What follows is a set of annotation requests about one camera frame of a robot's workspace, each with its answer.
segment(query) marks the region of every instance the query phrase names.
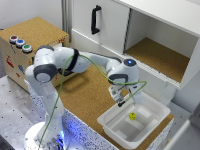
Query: green cable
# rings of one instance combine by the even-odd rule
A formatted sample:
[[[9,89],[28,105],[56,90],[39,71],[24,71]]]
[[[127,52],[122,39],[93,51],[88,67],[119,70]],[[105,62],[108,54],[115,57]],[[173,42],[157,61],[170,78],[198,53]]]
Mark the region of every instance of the green cable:
[[[89,61],[97,68],[97,70],[100,71],[100,73],[101,73],[107,80],[109,80],[109,81],[111,81],[111,82],[113,82],[113,83],[117,83],[117,84],[121,84],[121,85],[129,85],[129,84],[136,84],[136,83],[144,83],[135,93],[131,94],[131,96],[130,96],[128,99],[126,99],[125,102],[127,102],[133,95],[135,95],[138,91],[140,91],[140,90],[147,84],[146,81],[129,82],[129,83],[121,83],[121,82],[113,81],[113,80],[109,79],[109,78],[99,69],[99,67],[98,67],[91,59],[89,59],[88,57],[83,56],[83,55],[80,55],[80,56],[83,57],[83,58],[86,58],[87,60],[89,60]],[[69,62],[69,60],[70,60],[72,57],[74,57],[74,55],[70,56],[70,57],[67,59],[67,61],[65,62],[64,68],[66,68],[66,66],[67,66],[67,64],[68,64],[68,62]],[[59,99],[59,97],[60,97],[60,93],[61,93],[62,87],[63,87],[63,76],[64,76],[64,72],[65,72],[65,69],[62,70],[62,77],[61,77],[61,83],[60,83],[60,88],[59,88],[59,92],[58,92],[58,97],[57,97],[57,99],[56,99],[56,102],[55,102],[55,105],[54,105],[54,108],[53,108],[53,111],[52,111],[50,120],[49,120],[49,122],[48,122],[48,124],[47,124],[47,127],[45,128],[44,133],[43,133],[43,135],[42,135],[42,138],[41,138],[41,140],[40,140],[40,144],[39,144],[38,150],[40,149],[40,146],[41,146],[42,140],[43,140],[43,138],[44,138],[44,135],[45,135],[45,133],[46,133],[46,130],[47,130],[47,128],[49,127],[49,124],[51,123],[51,120],[52,120],[52,118],[53,118],[54,111],[55,111],[55,109],[56,109],[56,105],[57,105],[57,103],[58,103],[58,99]]]

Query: door handle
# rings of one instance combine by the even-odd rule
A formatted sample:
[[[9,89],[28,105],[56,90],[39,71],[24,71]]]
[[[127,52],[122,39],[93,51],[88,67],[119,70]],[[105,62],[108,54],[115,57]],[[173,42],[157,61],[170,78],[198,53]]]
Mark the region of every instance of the door handle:
[[[92,10],[92,25],[91,25],[91,31],[92,31],[92,34],[96,34],[98,32],[100,32],[99,29],[96,28],[96,13],[97,11],[101,10],[101,7],[96,5],[96,8],[94,8]]]

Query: cork mat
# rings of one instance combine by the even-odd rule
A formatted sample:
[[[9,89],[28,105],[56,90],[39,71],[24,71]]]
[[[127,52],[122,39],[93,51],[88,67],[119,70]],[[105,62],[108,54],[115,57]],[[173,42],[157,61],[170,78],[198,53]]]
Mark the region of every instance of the cork mat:
[[[181,82],[190,61],[188,57],[149,38],[143,39],[125,53],[178,82]]]
[[[35,17],[0,31],[0,37],[7,42],[9,42],[9,38],[12,35],[17,35],[19,39],[24,39],[26,44],[32,46],[33,52],[36,52],[41,45],[49,45],[55,40],[68,36],[66,32],[40,17]]]
[[[64,82],[60,97],[69,111],[123,150],[124,148],[104,133],[103,127],[97,122],[97,118],[115,104],[110,97],[109,86],[110,84],[99,71],[94,66],[90,66],[84,73],[77,74]],[[137,150],[145,150],[172,119],[173,115],[169,115]]]

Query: cardboard box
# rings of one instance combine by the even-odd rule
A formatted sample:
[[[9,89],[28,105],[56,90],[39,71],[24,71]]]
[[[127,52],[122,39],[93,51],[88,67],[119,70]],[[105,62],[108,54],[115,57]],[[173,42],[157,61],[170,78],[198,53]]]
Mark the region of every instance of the cardboard box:
[[[16,45],[10,44],[9,38],[12,35],[17,35],[19,39],[25,40],[26,44],[32,46],[33,51],[26,54],[22,52],[22,49],[16,48]],[[53,47],[59,43],[69,47],[69,35],[39,17],[0,31],[0,51],[7,75],[28,91],[24,82],[24,73],[26,68],[33,64],[37,49],[42,45]],[[73,75],[74,73],[64,77],[64,81]],[[53,85],[59,85],[60,79],[61,75],[58,73],[52,80]]]

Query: white robotic arm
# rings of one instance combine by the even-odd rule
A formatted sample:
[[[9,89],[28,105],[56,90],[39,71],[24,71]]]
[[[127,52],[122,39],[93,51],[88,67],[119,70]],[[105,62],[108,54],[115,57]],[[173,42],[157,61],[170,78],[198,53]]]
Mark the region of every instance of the white robotic arm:
[[[50,145],[61,137],[61,132],[63,131],[61,117],[64,114],[64,107],[60,98],[58,99],[56,107],[54,106],[58,93],[50,81],[58,73],[58,69],[60,68],[76,73],[84,72],[91,64],[91,61],[87,58],[106,69],[107,77],[112,84],[109,88],[111,97],[120,107],[125,103],[124,97],[121,94],[122,88],[129,89],[132,94],[140,89],[139,83],[134,85],[120,84],[139,81],[137,64],[132,59],[126,59],[124,62],[121,62],[118,58],[79,52],[71,48],[60,47],[54,50],[50,46],[41,46],[35,55],[34,65],[27,68],[25,75],[32,89],[38,96],[42,97],[43,105],[46,110],[45,125],[35,138],[38,145],[42,140],[40,147],[43,149],[50,149]],[[140,92],[134,95],[135,102],[138,102],[139,97]],[[65,148],[65,144],[59,145],[59,149]]]

